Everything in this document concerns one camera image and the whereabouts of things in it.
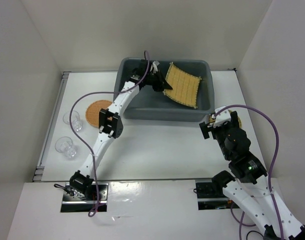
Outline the clear plastic cup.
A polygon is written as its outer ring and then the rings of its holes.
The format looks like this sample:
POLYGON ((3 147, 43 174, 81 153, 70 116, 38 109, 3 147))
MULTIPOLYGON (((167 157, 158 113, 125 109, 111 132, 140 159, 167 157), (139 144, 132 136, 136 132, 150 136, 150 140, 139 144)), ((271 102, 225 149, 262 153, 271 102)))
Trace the clear plastic cup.
POLYGON ((73 129, 78 132, 83 128, 83 123, 81 121, 80 115, 77 111, 73 110, 70 118, 70 112, 66 112, 62 118, 66 125, 72 125, 73 129))
POLYGON ((63 136, 56 141, 55 150, 68 159, 72 159, 77 155, 77 148, 73 140, 68 136, 63 136))

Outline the square bamboo mat tray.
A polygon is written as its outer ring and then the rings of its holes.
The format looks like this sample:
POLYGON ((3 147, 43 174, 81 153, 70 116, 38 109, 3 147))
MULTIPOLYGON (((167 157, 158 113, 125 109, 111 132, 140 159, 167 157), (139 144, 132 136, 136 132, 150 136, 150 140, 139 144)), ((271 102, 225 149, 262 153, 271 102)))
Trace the square bamboo mat tray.
POLYGON ((166 97, 183 106, 197 108, 201 77, 189 74, 171 62, 165 80, 172 87, 172 89, 164 89, 163 94, 166 97))

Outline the round orange woven tray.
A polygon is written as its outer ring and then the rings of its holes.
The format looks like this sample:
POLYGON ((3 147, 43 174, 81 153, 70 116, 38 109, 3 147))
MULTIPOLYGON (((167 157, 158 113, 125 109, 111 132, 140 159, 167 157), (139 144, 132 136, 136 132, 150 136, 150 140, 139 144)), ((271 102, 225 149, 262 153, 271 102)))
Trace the round orange woven tray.
POLYGON ((109 100, 98 100, 88 106, 85 112, 86 121, 95 128, 99 127, 99 113, 101 109, 107 109, 112 104, 109 100))

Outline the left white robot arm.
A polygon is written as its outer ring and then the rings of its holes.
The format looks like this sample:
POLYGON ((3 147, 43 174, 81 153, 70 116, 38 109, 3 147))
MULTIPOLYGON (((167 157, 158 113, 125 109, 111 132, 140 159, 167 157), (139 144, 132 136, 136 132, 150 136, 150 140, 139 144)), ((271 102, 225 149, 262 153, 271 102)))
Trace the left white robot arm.
POLYGON ((93 147, 90 147, 88 143, 85 144, 90 154, 69 180, 67 192, 70 196, 76 196, 81 200, 92 198, 93 182, 97 181, 97 168, 108 147, 122 134, 124 126, 121 116, 140 90, 145 86, 152 86, 155 92, 173 89, 165 80, 159 65, 160 62, 157 60, 141 60, 139 67, 125 81, 112 104, 99 111, 97 139, 93 147))

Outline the round yellow bamboo tray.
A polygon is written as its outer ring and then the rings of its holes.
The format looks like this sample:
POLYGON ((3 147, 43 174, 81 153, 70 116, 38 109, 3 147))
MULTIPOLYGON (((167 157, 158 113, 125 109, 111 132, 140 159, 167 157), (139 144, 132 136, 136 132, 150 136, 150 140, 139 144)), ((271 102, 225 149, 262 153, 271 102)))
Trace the round yellow bamboo tray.
POLYGON ((242 122, 240 117, 238 116, 238 113, 236 111, 228 110, 231 116, 231 123, 236 124, 241 128, 242 127, 242 122))

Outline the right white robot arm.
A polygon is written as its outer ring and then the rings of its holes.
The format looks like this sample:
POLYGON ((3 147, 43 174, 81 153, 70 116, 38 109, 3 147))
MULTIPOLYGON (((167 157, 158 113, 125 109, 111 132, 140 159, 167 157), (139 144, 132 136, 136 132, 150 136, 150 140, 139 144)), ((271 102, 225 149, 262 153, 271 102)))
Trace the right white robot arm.
POLYGON ((211 190, 237 204, 257 226, 265 240, 305 240, 305 225, 296 219, 269 183, 262 162, 250 152, 251 141, 240 127, 236 111, 217 108, 207 123, 200 123, 205 139, 217 140, 229 171, 212 180, 211 190))

